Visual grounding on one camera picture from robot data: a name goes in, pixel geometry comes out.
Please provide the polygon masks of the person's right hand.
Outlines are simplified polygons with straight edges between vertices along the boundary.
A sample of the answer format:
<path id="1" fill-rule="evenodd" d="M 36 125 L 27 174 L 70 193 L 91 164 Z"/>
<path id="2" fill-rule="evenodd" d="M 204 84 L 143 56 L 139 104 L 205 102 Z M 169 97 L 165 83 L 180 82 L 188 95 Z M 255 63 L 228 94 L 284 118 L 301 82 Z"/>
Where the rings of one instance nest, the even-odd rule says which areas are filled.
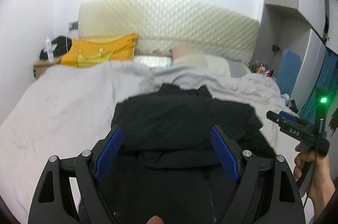
<path id="1" fill-rule="evenodd" d="M 296 181 L 302 176 L 302 165 L 305 162 L 314 163 L 312 183 L 308 196 L 313 203 L 316 219 L 323 212 L 335 192 L 335 185 L 331 180 L 329 156 L 323 157 L 317 155 L 315 151 L 305 151 L 305 146 L 301 143 L 295 147 L 295 150 L 298 152 L 294 159 L 296 166 L 293 171 Z"/>

